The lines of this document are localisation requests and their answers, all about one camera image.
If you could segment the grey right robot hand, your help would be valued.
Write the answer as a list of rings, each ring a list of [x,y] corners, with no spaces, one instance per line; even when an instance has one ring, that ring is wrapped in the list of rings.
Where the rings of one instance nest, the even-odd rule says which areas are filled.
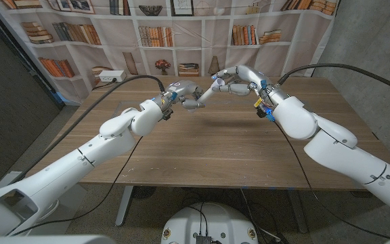
[[[254,91],[259,97],[266,98],[268,89],[272,87],[271,81],[264,74],[246,65],[225,68],[213,75],[213,78],[216,81],[235,78],[234,83],[230,81],[226,85],[213,86],[212,90],[237,96],[247,96]]]

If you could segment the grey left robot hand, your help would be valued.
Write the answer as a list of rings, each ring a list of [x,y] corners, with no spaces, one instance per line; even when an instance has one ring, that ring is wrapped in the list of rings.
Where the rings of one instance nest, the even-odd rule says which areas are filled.
[[[195,110],[205,107],[205,104],[199,100],[201,95],[202,88],[197,83],[180,80],[165,88],[165,91],[159,95],[157,104],[163,112],[177,103],[180,103],[186,110]]]

